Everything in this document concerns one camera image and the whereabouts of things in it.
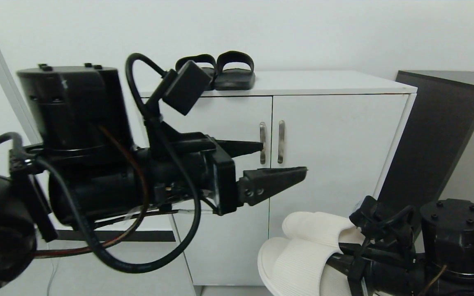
cabinet handle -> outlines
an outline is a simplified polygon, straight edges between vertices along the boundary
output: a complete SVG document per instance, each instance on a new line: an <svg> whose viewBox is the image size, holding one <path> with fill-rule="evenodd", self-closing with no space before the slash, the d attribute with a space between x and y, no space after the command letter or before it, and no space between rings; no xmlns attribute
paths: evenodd
<svg viewBox="0 0 474 296"><path fill-rule="evenodd" d="M284 161L284 120L279 122L279 148L277 153L277 163Z"/></svg>
<svg viewBox="0 0 474 296"><path fill-rule="evenodd" d="M261 122L259 124L259 137L263 143L263 150L261 150L261 164L267 163L267 124Z"/></svg>

white wall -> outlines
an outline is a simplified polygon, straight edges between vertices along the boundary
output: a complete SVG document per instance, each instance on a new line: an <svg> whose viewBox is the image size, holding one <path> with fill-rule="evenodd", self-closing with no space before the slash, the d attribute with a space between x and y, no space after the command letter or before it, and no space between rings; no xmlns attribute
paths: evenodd
<svg viewBox="0 0 474 296"><path fill-rule="evenodd" d="M257 70L355 69L388 79L399 69L474 71L474 1L0 0L0 48L12 73L39 62L119 68L144 145L123 74L132 52L165 68L236 49ZM141 90L158 79L141 64L135 75ZM6 113L0 132L16 125Z"/></svg>

black cable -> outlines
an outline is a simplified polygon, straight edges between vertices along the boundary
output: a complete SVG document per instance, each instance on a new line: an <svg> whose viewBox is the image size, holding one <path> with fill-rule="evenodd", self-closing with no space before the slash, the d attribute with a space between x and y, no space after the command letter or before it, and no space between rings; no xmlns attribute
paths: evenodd
<svg viewBox="0 0 474 296"><path fill-rule="evenodd" d="M385 226L393 225L394 223L397 223L398 221L400 221L400 219L405 217L405 215L413 211L414 211L414 206L411 206L411 205L406 206L400 212L390 217L389 219L385 219L384 221L378 222L376 224L376 227L385 227Z"/></svg>
<svg viewBox="0 0 474 296"><path fill-rule="evenodd" d="M15 132L8 132L0 135L0 144L12 140L12 151L14 152L14 156L25 160L25 159L34 159L36 154L30 154L25 151L23 148L23 140L18 133Z"/></svg>
<svg viewBox="0 0 474 296"><path fill-rule="evenodd" d="M140 113L142 114L142 117L145 120L149 120L151 118L151 114L142 101L140 93L138 92L137 84L135 83L135 79L133 77L133 64L137 60L141 60L146 65L150 66L162 78L165 77L167 72L164 71L162 68L160 68L158 65L156 65L155 62L153 62L150 58L148 58L147 56L144 56L141 53L132 53L128 56L127 60L125 61L125 76L126 76L126 79L128 80L128 85L129 85L129 90L131 91L131 95L133 96L133 99L135 103L137 104L137 107Z"/></svg>
<svg viewBox="0 0 474 296"><path fill-rule="evenodd" d="M96 255L98 259L100 259L100 261L102 261L104 264L117 271L122 271L126 273L145 273L166 266L186 249L186 247L191 243L193 237L195 236L197 229L199 228L201 218L201 200L195 188L195 184L186 172L186 169L184 168L179 157L175 153L173 146L171 146L171 143L164 136L164 133L157 129L156 135L162 141L162 144L169 152L171 159L173 159L173 161L179 168L179 171L181 171L181 173L184 175L186 183L191 188L194 201L194 215L190 231L188 232L184 240L166 256L153 262L148 262L146 264L129 264L127 262L118 260L108 251L106 251L106 249L102 246L100 240L98 240L98 237L92 230L89 221L87 221L87 218L85 217L83 210L81 209L81 204L79 204L79 201L73 197L71 190L69 189L62 173L56 167L54 167L47 159L44 159L42 157L38 157L36 159L36 163L43 167L45 170L49 171L51 173L51 176L58 182L60 188L62 189L62 192L64 193L64 197L66 198L69 207L71 208L71 211L74 214L74 218L77 221L80 231L89 248L93 251L94 255Z"/></svg>
<svg viewBox="0 0 474 296"><path fill-rule="evenodd" d="M218 212L217 207L211 201L209 201L207 197L201 197L201 201L207 204L214 212Z"/></svg>

black slide sandal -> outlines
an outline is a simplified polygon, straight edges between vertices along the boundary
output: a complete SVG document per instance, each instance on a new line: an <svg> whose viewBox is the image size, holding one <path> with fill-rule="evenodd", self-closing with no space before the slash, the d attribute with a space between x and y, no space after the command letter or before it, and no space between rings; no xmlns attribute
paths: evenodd
<svg viewBox="0 0 474 296"><path fill-rule="evenodd" d="M224 69L230 62L244 62L250 66L247 69ZM256 82L256 75L253 72L252 58L242 52L229 51L221 54L217 58L217 77L215 79L216 90L250 90Z"/></svg>
<svg viewBox="0 0 474 296"><path fill-rule="evenodd" d="M216 62L215 58L207 53L205 54L199 54L196 56L186 56L185 58L181 58L180 60L177 60L175 63L175 70L180 70L188 60L192 60L193 62L207 62L208 64L211 64L213 68L210 67L202 67L201 69L211 77L211 82L209 83L208 86L206 86L205 90L213 90L213 82L215 81L215 68L216 68Z"/></svg>

white cable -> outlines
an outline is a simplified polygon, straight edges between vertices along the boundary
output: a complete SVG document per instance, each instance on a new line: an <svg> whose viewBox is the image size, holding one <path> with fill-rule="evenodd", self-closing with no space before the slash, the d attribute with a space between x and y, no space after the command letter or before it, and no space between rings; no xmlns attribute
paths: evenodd
<svg viewBox="0 0 474 296"><path fill-rule="evenodd" d="M194 214L195 210L178 209L177 214ZM213 214L212 210L201 210L201 214Z"/></svg>
<svg viewBox="0 0 474 296"><path fill-rule="evenodd" d="M51 246L47 243L47 249L51 249ZM52 282L54 280L54 276L56 275L56 272L58 272L58 266L60 266L60 259L58 258L58 262L56 262L56 266L54 266L54 258L51 258L51 265L52 265L52 273L51 273L51 278L49 279L49 284L47 284L47 296L51 295L51 286Z"/></svg>

